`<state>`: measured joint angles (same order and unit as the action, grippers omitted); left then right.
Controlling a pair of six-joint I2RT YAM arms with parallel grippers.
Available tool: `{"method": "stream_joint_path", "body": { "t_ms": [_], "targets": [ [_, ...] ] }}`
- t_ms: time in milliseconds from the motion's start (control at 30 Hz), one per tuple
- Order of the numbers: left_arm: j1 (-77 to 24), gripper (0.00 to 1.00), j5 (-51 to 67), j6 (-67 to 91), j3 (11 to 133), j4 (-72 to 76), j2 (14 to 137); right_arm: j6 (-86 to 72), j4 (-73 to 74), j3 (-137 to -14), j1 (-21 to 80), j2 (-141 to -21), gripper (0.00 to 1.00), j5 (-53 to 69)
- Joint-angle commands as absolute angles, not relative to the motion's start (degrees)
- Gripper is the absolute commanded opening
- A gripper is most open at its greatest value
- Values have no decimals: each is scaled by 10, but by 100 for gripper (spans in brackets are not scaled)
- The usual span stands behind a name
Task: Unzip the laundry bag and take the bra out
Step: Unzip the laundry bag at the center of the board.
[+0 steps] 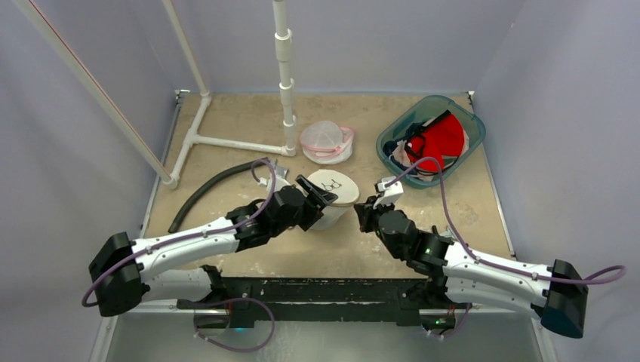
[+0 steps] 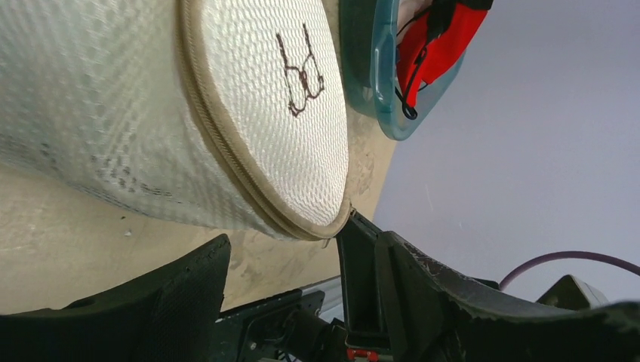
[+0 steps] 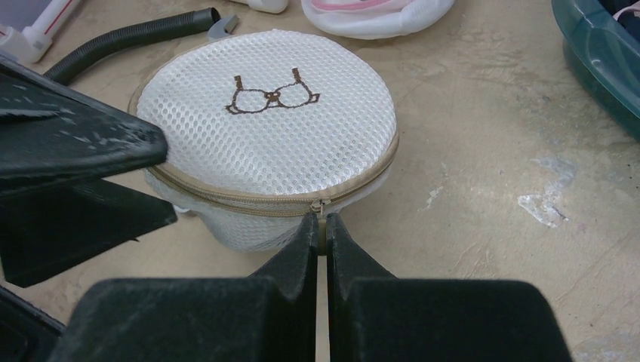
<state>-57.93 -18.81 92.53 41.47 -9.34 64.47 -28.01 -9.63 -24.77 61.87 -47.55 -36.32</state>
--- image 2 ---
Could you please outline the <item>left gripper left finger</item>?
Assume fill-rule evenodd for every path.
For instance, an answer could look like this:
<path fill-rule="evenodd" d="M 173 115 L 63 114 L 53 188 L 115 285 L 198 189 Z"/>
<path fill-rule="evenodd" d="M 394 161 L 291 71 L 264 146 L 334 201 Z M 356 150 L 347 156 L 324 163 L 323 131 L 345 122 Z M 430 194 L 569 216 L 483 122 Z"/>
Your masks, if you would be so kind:
<path fill-rule="evenodd" d="M 1 317 L 3 361 L 211 361 L 231 245 L 219 235 L 62 309 Z"/>

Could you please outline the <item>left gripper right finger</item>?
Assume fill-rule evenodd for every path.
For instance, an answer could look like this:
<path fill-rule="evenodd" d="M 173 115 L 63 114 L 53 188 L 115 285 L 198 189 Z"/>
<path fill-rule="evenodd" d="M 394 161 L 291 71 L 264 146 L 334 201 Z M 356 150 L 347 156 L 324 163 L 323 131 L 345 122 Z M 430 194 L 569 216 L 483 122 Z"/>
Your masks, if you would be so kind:
<path fill-rule="evenodd" d="M 394 361 L 637 361 L 639 304 L 525 301 L 351 212 L 337 235 L 346 345 Z"/>

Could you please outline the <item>red and black bra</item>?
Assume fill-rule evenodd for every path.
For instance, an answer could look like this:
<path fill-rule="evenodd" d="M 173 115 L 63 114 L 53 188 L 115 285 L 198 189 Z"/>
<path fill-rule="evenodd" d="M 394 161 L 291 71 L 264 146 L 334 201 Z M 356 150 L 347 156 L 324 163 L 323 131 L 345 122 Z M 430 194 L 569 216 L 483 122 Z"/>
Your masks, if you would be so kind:
<path fill-rule="evenodd" d="M 396 96 L 406 118 L 418 118 L 419 92 L 458 63 L 492 6 L 492 1 L 433 1 L 400 28 Z"/>

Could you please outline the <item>teal plastic bin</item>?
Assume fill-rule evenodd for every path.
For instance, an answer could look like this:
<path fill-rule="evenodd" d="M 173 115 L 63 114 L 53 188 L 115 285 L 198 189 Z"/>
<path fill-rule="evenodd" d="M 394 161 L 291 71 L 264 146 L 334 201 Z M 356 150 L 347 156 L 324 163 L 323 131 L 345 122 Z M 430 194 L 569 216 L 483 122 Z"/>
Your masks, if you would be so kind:
<path fill-rule="evenodd" d="M 377 119 L 392 140 L 406 140 L 426 119 L 456 78 L 461 57 L 433 84 L 422 83 L 413 111 L 404 111 L 396 63 L 399 1 L 340 1 L 340 58 L 346 100 L 355 111 Z"/>

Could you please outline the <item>pale pink bra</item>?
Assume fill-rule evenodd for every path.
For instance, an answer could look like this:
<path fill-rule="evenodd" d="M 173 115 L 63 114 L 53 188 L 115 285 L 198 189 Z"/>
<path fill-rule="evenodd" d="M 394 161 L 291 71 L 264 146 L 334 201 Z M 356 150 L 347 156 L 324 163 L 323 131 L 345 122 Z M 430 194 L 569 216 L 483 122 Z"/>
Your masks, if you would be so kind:
<path fill-rule="evenodd" d="M 433 0 L 400 0 L 398 3 L 398 28 L 408 24 L 419 11 L 428 8 Z"/>

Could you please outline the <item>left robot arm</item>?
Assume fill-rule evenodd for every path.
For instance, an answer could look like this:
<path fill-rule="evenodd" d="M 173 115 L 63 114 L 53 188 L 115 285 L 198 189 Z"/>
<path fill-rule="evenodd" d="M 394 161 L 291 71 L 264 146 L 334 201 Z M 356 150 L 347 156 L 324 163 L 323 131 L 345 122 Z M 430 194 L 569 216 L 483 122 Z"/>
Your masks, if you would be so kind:
<path fill-rule="evenodd" d="M 62 309 L 1 318 L 3 361 L 637 361 L 639 304 L 580 311 L 462 275 L 352 213 L 341 275 L 223 311 L 219 235 Z"/>

